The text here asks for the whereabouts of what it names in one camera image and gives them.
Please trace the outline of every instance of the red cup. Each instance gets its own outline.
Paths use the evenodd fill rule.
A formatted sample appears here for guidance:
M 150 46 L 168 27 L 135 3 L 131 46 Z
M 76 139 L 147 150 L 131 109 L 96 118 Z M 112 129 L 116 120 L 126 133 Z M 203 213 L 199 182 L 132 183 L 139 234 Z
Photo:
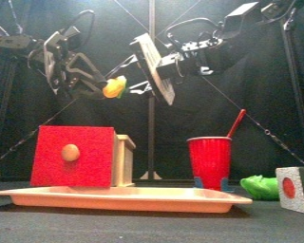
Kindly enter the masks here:
M 230 176 L 231 138 L 198 137 L 188 139 L 190 161 L 195 182 L 202 187 L 222 190 Z

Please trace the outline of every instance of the green object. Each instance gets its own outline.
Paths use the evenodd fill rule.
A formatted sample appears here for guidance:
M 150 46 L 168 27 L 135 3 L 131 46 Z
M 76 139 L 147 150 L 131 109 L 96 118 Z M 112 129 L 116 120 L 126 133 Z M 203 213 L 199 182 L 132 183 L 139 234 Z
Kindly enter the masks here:
M 253 176 L 240 180 L 240 186 L 255 200 L 279 200 L 278 178 Z

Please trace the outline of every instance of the red dot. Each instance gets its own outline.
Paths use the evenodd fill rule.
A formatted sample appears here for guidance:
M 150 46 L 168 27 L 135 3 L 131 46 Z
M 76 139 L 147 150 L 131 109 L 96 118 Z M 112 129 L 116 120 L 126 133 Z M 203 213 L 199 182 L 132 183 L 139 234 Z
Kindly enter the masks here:
M 283 179 L 283 191 L 290 199 L 295 198 L 295 187 L 290 178 Z

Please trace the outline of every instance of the white tray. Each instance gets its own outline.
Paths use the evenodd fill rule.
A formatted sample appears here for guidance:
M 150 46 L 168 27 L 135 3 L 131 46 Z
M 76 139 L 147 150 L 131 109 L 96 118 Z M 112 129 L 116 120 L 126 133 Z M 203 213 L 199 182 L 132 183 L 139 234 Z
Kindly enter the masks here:
M 227 213 L 234 204 L 253 200 L 219 191 L 151 187 L 37 187 L 0 191 L 23 206 L 130 211 Z

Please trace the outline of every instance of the black table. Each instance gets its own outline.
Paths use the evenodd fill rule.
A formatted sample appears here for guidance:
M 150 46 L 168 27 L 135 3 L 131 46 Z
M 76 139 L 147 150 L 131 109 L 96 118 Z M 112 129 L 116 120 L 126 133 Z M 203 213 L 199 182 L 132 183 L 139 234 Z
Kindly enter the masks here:
M 27 187 L 29 182 L 0 182 L 0 190 Z M 191 214 L 24 207 L 0 196 L 0 242 L 303 243 L 304 214 L 278 201 L 234 206 L 227 214 Z

